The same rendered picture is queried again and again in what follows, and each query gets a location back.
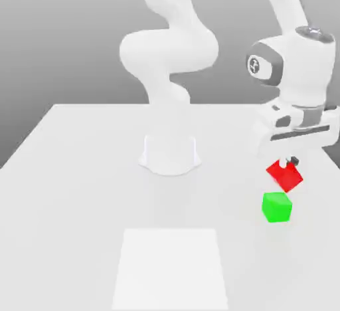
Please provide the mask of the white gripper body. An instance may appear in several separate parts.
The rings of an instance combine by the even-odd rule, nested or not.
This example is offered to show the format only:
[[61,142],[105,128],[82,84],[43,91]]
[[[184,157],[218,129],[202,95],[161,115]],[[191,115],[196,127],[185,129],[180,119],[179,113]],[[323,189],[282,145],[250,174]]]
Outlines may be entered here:
[[300,151],[332,146],[339,139],[340,109],[326,110],[318,126],[304,130],[269,127],[256,121],[256,155],[277,160],[296,156]]

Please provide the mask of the small red cube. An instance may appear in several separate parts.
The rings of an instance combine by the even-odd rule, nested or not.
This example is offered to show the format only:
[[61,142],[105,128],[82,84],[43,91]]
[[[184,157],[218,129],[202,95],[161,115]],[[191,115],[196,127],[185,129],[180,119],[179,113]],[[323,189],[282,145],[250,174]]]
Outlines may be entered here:
[[277,160],[267,167],[266,171],[282,190],[287,193],[303,181],[303,177],[297,169],[297,164],[296,161],[289,161],[285,168],[282,168],[280,161]]

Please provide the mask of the small green cube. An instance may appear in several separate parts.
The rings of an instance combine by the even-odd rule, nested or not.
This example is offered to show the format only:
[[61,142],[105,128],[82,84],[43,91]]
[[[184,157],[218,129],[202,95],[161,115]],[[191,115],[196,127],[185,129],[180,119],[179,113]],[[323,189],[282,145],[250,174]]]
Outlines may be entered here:
[[262,212],[269,223],[287,222],[292,212],[292,202],[285,192],[263,194]]

